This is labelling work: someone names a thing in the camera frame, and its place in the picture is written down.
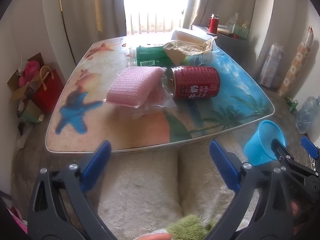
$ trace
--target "red can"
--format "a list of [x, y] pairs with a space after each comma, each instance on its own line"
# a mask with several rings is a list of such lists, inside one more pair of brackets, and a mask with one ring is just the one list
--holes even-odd
[[215, 97], [220, 78], [213, 67], [180, 66], [172, 68], [173, 97], [195, 99]]
[[209, 19], [209, 26], [208, 26], [209, 33], [217, 34], [218, 25], [219, 25], [219, 16], [212, 14]]

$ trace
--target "hand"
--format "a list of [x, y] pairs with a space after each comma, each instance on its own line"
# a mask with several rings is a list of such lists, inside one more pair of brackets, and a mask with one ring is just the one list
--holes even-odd
[[[291, 208], [292, 208], [292, 214], [293, 217], [296, 217], [299, 213], [299, 207], [295, 202], [291, 202]], [[296, 233], [298, 233], [300, 231], [300, 229], [303, 227], [303, 224], [297, 225], [293, 228], [293, 235], [295, 235]]]
[[171, 240], [172, 235], [169, 233], [153, 234], [139, 237], [137, 240]]

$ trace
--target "gift bag handle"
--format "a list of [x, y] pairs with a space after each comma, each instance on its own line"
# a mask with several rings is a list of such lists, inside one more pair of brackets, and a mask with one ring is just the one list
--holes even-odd
[[43, 90], [46, 91], [46, 90], [47, 90], [47, 86], [45, 85], [45, 83], [44, 83], [44, 78], [42, 77], [42, 70], [43, 70], [44, 68], [47, 68], [48, 71], [51, 72], [51, 78], [52, 78], [52, 79], [54, 79], [54, 76], [53, 76], [52, 70], [51, 70], [48, 66], [43, 66], [43, 67], [40, 69], [40, 80], [41, 80], [41, 83], [42, 83], [42, 85], [43, 85]]

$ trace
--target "barcode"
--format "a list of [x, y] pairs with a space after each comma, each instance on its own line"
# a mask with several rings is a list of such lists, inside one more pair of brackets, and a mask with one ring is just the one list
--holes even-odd
[[141, 61], [140, 62], [141, 67], [154, 66], [155, 64], [156, 64], [155, 60], [148, 60], [148, 61]]

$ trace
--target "floor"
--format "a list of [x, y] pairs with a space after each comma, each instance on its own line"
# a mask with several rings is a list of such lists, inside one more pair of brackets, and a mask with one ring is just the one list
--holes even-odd
[[[265, 93], [275, 107], [275, 113], [269, 119], [276, 122], [282, 128], [287, 140], [287, 148], [294, 156], [295, 160], [310, 167], [308, 154], [300, 145], [301, 135], [295, 127], [294, 116], [288, 112], [285, 101], [274, 92], [266, 90]], [[21, 211], [23, 218], [26, 220], [30, 197], [39, 169], [46, 167], [51, 171], [60, 170], [71, 163], [77, 163], [82, 157], [79, 155], [55, 155], [46, 150], [44, 142], [49, 121], [49, 117], [47, 117], [43, 122], [35, 125], [34, 130], [25, 144], [25, 148], [21, 149], [13, 158], [13, 204]], [[258, 123], [253, 123], [244, 128], [234, 130], [231, 133], [233, 133], [241, 147], [244, 147], [245, 143], [256, 131], [257, 125]], [[101, 185], [101, 182], [102, 176], [95, 188], [87, 194], [88, 201], [95, 211], [98, 207], [101, 188], [99, 185]], [[62, 193], [62, 195], [73, 224], [79, 225], [71, 205], [68, 203], [68, 198], [64, 193]]]

